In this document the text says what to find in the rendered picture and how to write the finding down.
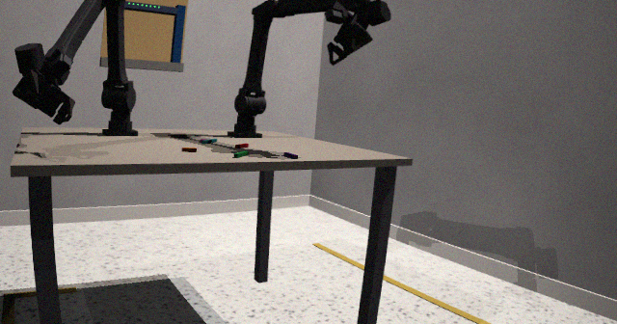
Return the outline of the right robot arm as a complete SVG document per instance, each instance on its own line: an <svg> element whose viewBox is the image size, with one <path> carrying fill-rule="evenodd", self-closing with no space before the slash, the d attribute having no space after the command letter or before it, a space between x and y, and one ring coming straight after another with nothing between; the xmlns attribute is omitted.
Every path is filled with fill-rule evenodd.
<svg viewBox="0 0 617 324"><path fill-rule="evenodd" d="M125 71L124 5L125 0L84 0L45 56L41 43L28 43L14 50L22 76L31 69L61 89L58 85L62 86L66 82L78 48L106 6L108 77L103 82L101 102L104 108L114 112L111 112L108 129L102 129L105 136L138 136L138 131L132 131L130 121L136 92L133 81L128 81Z"/></svg>

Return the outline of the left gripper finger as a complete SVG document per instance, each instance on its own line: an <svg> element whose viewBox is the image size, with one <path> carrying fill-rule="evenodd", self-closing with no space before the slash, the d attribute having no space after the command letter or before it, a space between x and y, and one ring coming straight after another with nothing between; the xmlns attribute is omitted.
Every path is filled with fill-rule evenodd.
<svg viewBox="0 0 617 324"><path fill-rule="evenodd" d="M361 40L363 40L363 42L357 46L355 46L356 36L358 36ZM355 24L354 26L352 26L351 49L354 52L360 49L361 47L365 46L372 40L373 38L371 38L359 24Z"/></svg>
<svg viewBox="0 0 617 324"><path fill-rule="evenodd" d="M338 48L336 47L332 42L328 43L327 45L328 47L328 51L329 51L329 56L330 56L330 64L331 65L335 65L338 62L342 61L343 59L345 59L347 56ZM335 54L338 56L337 60L333 60L333 53L335 52Z"/></svg>

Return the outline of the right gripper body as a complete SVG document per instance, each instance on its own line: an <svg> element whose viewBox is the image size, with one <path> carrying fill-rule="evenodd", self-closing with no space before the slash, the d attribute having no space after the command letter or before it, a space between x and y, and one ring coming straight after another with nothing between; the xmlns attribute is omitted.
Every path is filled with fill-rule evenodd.
<svg viewBox="0 0 617 324"><path fill-rule="evenodd" d="M69 98L67 94L62 92L53 84L46 81L38 75L39 94L35 99L21 99L35 109L41 110L44 114L52 118L60 104L63 105ZM63 107L61 106L61 108ZM59 109L59 111L61 110ZM58 111L58 112L59 112Z"/></svg>

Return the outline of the green rod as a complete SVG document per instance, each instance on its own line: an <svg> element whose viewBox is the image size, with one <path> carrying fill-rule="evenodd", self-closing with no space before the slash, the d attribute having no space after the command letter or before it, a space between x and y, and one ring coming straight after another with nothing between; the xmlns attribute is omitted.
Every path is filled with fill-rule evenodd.
<svg viewBox="0 0 617 324"><path fill-rule="evenodd" d="M249 155L249 152L248 151L237 152L237 153L234 154L234 157L238 158L238 157L242 157L242 156L245 156L245 155Z"/></svg>

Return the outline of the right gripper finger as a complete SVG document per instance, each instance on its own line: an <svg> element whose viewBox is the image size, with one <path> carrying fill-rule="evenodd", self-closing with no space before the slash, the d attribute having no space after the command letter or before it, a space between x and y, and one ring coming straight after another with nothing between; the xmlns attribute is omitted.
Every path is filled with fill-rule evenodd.
<svg viewBox="0 0 617 324"><path fill-rule="evenodd" d="M72 108L74 104L75 101L69 97L53 121L57 124L68 122L72 116Z"/></svg>
<svg viewBox="0 0 617 324"><path fill-rule="evenodd" d="M31 85L33 86L34 92L32 94L27 94L26 92L29 90ZM30 69L28 70L26 75L22 78L20 83L17 85L17 87L13 91L13 95L19 99L35 99L38 94L39 94L38 74Z"/></svg>

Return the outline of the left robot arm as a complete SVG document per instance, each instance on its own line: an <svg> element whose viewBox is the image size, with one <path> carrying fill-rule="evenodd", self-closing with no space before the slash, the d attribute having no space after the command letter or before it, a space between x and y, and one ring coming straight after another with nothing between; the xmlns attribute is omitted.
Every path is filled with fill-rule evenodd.
<svg viewBox="0 0 617 324"><path fill-rule="evenodd" d="M351 15L348 11L354 14ZM266 109L265 91L261 88L261 79L273 17L284 18L292 14L321 12L325 12L327 21L336 24L343 23L337 34L354 22L360 23L361 26L364 23L367 29L368 25L375 26L391 18L388 4L382 0L371 2L370 0L268 0L253 8L254 29L247 74L243 88L239 89L239 94L234 101L234 108L239 113L237 124L234 125L235 133L230 131L228 136L262 138L262 134L256 133L255 116L262 114Z"/></svg>

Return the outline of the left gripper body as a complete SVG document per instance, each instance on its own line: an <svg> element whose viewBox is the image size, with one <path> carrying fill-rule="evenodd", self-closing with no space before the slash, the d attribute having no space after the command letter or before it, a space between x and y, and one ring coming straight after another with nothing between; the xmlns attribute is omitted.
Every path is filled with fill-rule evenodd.
<svg viewBox="0 0 617 324"><path fill-rule="evenodd" d="M354 26L355 24L359 24L357 22L354 22L353 24L351 24L349 27L347 27L346 29L344 29L342 32L340 32L338 35L335 36L334 41L336 43L340 43L343 46L342 50L340 47L338 47L336 45L336 47L338 47L346 56L350 55L351 53L353 53L353 51L351 50L351 28L352 26ZM359 24L360 25L360 24ZM360 25L361 26L361 25ZM364 31L368 34L368 32L366 31L366 26L363 25L361 26ZM348 38L349 37L349 38ZM355 46L359 45L361 42L363 42L358 36L356 36L356 43Z"/></svg>

